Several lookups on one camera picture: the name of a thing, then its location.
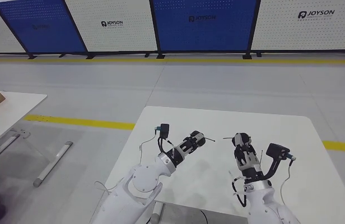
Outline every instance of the brand logo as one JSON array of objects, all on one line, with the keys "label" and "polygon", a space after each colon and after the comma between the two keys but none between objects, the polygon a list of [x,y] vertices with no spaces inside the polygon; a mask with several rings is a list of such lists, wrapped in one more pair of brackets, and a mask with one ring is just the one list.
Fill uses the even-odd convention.
[{"label": "brand logo", "polygon": [[303,18],[320,18],[320,17],[332,17],[334,14],[335,10],[320,10],[320,11],[301,11],[298,14],[298,18],[303,19]]},{"label": "brand logo", "polygon": [[121,20],[116,20],[116,21],[102,21],[101,22],[102,27],[106,28],[112,28],[116,26],[123,26],[123,22]]},{"label": "brand logo", "polygon": [[189,22],[195,22],[198,20],[215,20],[216,16],[215,15],[210,15],[210,16],[189,16]]},{"label": "brand logo", "polygon": [[32,25],[34,30],[42,30],[42,29],[48,29],[50,28],[50,25],[48,24],[40,24],[40,25]]}]

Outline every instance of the metal table leg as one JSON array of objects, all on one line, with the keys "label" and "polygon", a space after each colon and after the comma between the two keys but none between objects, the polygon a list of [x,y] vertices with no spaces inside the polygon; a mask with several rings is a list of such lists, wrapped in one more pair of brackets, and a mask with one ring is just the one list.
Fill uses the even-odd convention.
[{"label": "metal table leg", "polygon": [[20,134],[16,133],[12,137],[10,137],[7,141],[5,141],[1,146],[0,146],[0,154],[5,150],[14,140],[16,140]]},{"label": "metal table leg", "polygon": [[154,206],[154,210],[152,212],[150,223],[151,224],[159,224],[161,219],[161,212],[164,208],[164,203],[156,202]]},{"label": "metal table leg", "polygon": [[62,156],[65,154],[65,152],[70,148],[70,146],[73,145],[73,142],[68,141],[65,143],[65,145],[59,150],[58,154],[55,156],[55,159],[53,161],[50,161],[48,166],[40,173],[38,178],[33,182],[33,186],[36,188],[40,186],[40,184],[43,182],[44,178],[49,174],[49,172],[53,169],[55,164],[62,158]]}]

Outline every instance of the table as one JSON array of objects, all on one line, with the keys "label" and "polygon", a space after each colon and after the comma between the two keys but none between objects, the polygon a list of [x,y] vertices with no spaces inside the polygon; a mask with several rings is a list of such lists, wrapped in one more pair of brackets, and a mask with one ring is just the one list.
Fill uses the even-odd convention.
[{"label": "table", "polygon": [[[47,97],[47,95],[44,94],[26,94],[21,92],[0,93],[6,98],[2,103],[0,103],[0,138],[7,132],[9,132],[19,120],[21,120],[31,110],[36,108]],[[19,132],[17,132],[12,137],[9,137],[9,139],[6,140],[5,143],[0,145],[0,154],[19,136],[20,134]],[[35,187],[38,187],[42,183],[44,178],[49,174],[55,164],[57,164],[57,162],[72,144],[72,142],[66,142],[62,149],[58,152],[58,154],[54,156],[50,155],[49,152],[42,151],[35,147],[33,148],[50,161],[48,166],[34,181]]]},{"label": "table", "polygon": [[[24,94],[20,92],[0,92],[6,99],[0,103],[0,138],[38,106],[47,95]],[[20,135],[17,133],[0,146],[0,154]]]},{"label": "table", "polygon": [[[179,144],[194,130],[216,142],[206,141],[185,158],[170,178],[160,177],[164,187],[156,201],[246,217],[249,206],[243,208],[232,195],[229,171],[234,178],[241,175],[234,146],[230,139],[222,139],[245,132],[252,137],[258,156],[264,150],[261,166],[265,174],[272,162],[265,155],[271,142],[289,148],[297,157],[291,167],[291,179],[283,187],[283,197],[301,223],[345,223],[345,187],[312,122],[303,116],[148,106],[111,171],[107,188],[139,163],[139,145],[152,138],[154,127],[161,123],[170,124],[169,140],[173,144]],[[156,139],[144,144],[142,164],[152,164],[158,153]],[[279,188],[288,177],[288,164],[282,161],[270,179],[281,204]],[[237,185],[237,190],[242,190],[242,185]],[[138,197],[146,197],[134,188],[130,190]]]}]

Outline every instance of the blue panel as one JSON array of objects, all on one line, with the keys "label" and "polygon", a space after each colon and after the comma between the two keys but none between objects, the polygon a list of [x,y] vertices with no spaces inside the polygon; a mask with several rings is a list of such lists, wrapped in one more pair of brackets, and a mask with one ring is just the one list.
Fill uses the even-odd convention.
[{"label": "blue panel", "polygon": [[246,50],[256,0],[153,0],[161,50]]},{"label": "blue panel", "polygon": [[0,2],[0,10],[29,52],[84,52],[62,0]]}]

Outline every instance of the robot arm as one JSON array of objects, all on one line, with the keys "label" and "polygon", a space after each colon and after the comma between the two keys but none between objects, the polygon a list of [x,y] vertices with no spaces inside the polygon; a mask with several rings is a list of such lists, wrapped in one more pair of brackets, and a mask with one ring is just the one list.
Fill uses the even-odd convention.
[{"label": "robot arm", "polygon": [[246,206],[246,200],[251,204],[248,223],[249,224],[299,224],[298,219],[285,206],[274,200],[274,188],[268,180],[277,171],[281,160],[289,158],[290,166],[296,160],[294,156],[289,154],[290,150],[283,146],[271,143],[267,149],[266,155],[273,158],[271,167],[266,175],[260,167],[260,162],[256,157],[255,149],[251,145],[251,138],[246,133],[237,133],[232,138],[235,148],[235,158],[239,170],[242,172],[245,180],[244,185],[244,201],[237,195],[243,207]]},{"label": "robot arm", "polygon": [[[161,131],[160,138],[167,138],[165,131]],[[159,144],[161,153],[155,158],[155,163],[133,167],[102,204],[93,224],[134,224],[160,193],[162,183],[158,182],[159,176],[171,176],[178,164],[184,161],[185,156],[203,146],[205,142],[204,135],[194,131],[181,144],[168,152],[164,152],[162,145]],[[150,196],[143,201],[135,197],[128,189],[131,180],[133,186],[140,192],[152,192]]]}]

